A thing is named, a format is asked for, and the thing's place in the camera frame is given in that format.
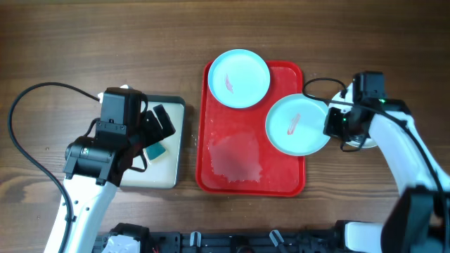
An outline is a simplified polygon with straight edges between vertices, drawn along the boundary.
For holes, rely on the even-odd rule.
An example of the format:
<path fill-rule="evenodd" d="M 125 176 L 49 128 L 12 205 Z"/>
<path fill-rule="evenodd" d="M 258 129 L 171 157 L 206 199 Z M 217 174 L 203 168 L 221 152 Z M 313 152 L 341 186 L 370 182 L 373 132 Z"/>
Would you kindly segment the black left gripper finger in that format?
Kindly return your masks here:
<path fill-rule="evenodd" d="M 141 121 L 141 130 L 143 132 L 144 148 L 158 143 L 163 139 L 162 127 L 151 110 L 146 111 Z"/>
<path fill-rule="evenodd" d="M 167 138 L 169 136 L 172 136 L 176 132 L 176 130 L 164 106 L 157 105 L 153 108 L 153 110 L 157 116 L 157 119 L 159 120 L 160 126 L 162 127 L 163 137 Z"/>

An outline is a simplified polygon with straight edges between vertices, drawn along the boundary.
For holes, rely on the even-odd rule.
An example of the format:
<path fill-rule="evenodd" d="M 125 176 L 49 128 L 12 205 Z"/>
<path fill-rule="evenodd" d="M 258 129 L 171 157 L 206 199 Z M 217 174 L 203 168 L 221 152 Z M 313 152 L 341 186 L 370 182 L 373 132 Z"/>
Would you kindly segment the yellow green scrubbing sponge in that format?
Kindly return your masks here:
<path fill-rule="evenodd" d="M 144 149 L 144 155 L 149 163 L 154 163 L 166 153 L 166 148 L 161 142 L 154 143 Z"/>

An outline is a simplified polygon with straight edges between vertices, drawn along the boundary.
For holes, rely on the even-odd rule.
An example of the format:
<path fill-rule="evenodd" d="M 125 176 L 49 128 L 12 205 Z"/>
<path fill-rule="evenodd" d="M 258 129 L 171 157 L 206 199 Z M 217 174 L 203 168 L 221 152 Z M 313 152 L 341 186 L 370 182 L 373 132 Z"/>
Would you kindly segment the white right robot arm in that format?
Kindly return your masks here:
<path fill-rule="evenodd" d="M 342 222 L 353 252 L 448 252 L 449 175 L 421 140 L 401 100 L 332 100 L 324 133 L 342 141 L 370 138 L 381 150 L 400 198 L 383 224 Z"/>

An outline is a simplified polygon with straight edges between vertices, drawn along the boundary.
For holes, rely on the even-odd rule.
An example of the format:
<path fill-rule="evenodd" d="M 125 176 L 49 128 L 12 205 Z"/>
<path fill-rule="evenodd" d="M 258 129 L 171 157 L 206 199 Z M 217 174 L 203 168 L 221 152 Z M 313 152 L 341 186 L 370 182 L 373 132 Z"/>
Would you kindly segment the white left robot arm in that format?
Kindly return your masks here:
<path fill-rule="evenodd" d="M 182 103 L 159 103 L 165 108 L 176 129 L 174 135 L 154 146 L 143 150 L 143 158 L 135 157 L 133 165 L 137 170 L 128 169 L 124 173 L 122 186 L 125 188 L 168 189 L 176 185 L 179 173 L 179 161 L 185 105 Z M 94 236 L 100 228 L 106 209 L 119 189 L 113 183 L 105 186 L 96 183 L 96 177 L 90 175 L 70 175 L 70 169 L 76 169 L 76 154 L 68 146 L 63 186 L 72 205 L 71 229 L 64 251 L 89 252 L 94 245 Z"/>

